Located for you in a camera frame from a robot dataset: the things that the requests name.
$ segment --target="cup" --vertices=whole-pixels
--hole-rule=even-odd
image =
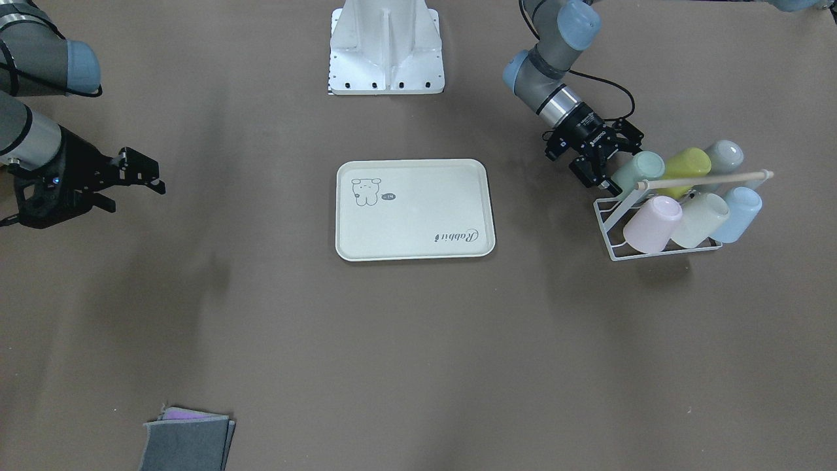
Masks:
[[[611,178],[622,189],[622,193],[616,198],[622,201],[634,190],[638,182],[656,180],[662,177],[663,173],[665,162],[662,157],[650,151],[637,153],[629,162],[619,167]]]
[[[741,238],[750,227],[758,212],[762,210],[762,198],[747,187],[737,187],[727,191],[724,201],[730,207],[730,219],[710,237],[725,244],[731,244]]]
[[[655,196],[639,208],[622,233],[625,241],[637,251],[662,252],[682,217],[679,203],[668,196]]]
[[[722,140],[715,142],[706,149],[706,155],[712,162],[710,175],[729,175],[735,173],[744,163],[744,151],[733,141]],[[721,184],[699,185],[695,189],[701,193],[715,193]]]
[[[683,204],[683,221],[671,235],[678,246],[693,249],[730,219],[730,207],[714,193],[701,193]]]
[[[687,148],[681,153],[665,161],[665,174],[663,180],[672,179],[693,179],[706,176],[712,169],[712,161],[709,156],[699,148]],[[691,189],[691,186],[678,186],[674,188],[661,188],[658,194],[670,196],[674,199],[682,198]]]

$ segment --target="white tray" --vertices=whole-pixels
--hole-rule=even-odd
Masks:
[[[494,245],[482,163],[382,160],[337,171],[335,246],[345,260],[486,256]]]

